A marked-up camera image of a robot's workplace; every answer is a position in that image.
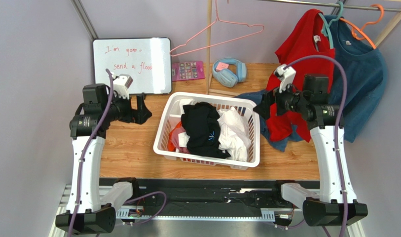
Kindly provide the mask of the teal plastic hanger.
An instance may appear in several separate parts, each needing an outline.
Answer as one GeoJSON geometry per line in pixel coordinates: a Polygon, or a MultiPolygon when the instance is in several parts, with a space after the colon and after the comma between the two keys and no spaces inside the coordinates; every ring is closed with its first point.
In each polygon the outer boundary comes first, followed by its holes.
{"type": "Polygon", "coordinates": [[[332,23],[340,20],[344,11],[344,2],[339,0],[337,4],[339,5],[340,8],[339,13],[334,19],[331,19],[329,22],[326,20],[325,16],[322,13],[318,13],[319,17],[322,19],[323,22],[321,33],[324,37],[328,39],[330,49],[334,49],[333,37],[330,30],[330,26],[332,25],[332,23]]]}

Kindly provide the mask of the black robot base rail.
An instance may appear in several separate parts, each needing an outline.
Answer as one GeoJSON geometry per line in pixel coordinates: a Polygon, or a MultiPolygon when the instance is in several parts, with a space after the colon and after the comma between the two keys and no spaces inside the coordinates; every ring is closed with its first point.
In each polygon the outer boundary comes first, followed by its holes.
{"type": "Polygon", "coordinates": [[[259,217],[263,208],[298,209],[276,194],[277,180],[136,179],[145,215],[259,217]]]}

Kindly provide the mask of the red t shirt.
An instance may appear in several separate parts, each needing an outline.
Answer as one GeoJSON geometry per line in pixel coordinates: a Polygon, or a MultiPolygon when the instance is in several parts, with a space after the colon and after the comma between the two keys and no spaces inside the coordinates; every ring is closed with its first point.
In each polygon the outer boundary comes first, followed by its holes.
{"type": "MultiPolygon", "coordinates": [[[[299,58],[310,55],[335,57],[335,49],[330,47],[329,40],[321,33],[324,21],[320,17],[320,13],[320,10],[311,9],[306,11],[300,18],[290,36],[275,51],[280,64],[288,65],[299,58]]],[[[293,84],[300,91],[303,88],[303,80],[306,74],[322,74],[328,77],[327,92],[330,92],[334,70],[332,62],[313,58],[296,63],[293,68],[296,70],[293,84]]],[[[311,140],[310,131],[301,114],[287,112],[282,116],[277,116],[277,105],[272,105],[270,109],[271,118],[266,121],[266,125],[270,133],[269,140],[271,142],[282,141],[294,132],[307,142],[311,140]]]]}

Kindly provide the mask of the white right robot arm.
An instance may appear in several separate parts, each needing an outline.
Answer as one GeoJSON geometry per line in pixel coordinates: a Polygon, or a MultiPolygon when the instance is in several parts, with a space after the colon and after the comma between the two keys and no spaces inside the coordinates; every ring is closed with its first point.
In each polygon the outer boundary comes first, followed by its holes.
{"type": "Polygon", "coordinates": [[[280,198],[303,211],[311,227],[351,225],[368,215],[368,207],[359,203],[349,179],[344,152],[343,122],[336,124],[340,106],[328,102],[328,77],[310,74],[304,77],[302,90],[293,85],[292,76],[279,76],[280,85],[263,95],[254,112],[270,117],[276,105],[277,115],[297,112],[306,121],[314,143],[320,174],[319,193],[313,193],[292,181],[280,182],[280,198]]]}

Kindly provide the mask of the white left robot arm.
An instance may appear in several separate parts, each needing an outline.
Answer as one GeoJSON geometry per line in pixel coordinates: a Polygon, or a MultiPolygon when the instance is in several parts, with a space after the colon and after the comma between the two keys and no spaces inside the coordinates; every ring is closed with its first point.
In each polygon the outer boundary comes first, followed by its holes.
{"type": "Polygon", "coordinates": [[[111,233],[117,210],[134,197],[138,190],[135,178],[120,178],[103,197],[100,196],[101,155],[107,130],[113,121],[143,124],[151,116],[145,95],[136,96],[137,108],[131,99],[118,94],[116,86],[86,85],[83,102],[70,121],[73,145],[73,178],[66,212],[58,214],[55,226],[73,235],[111,233]]]}

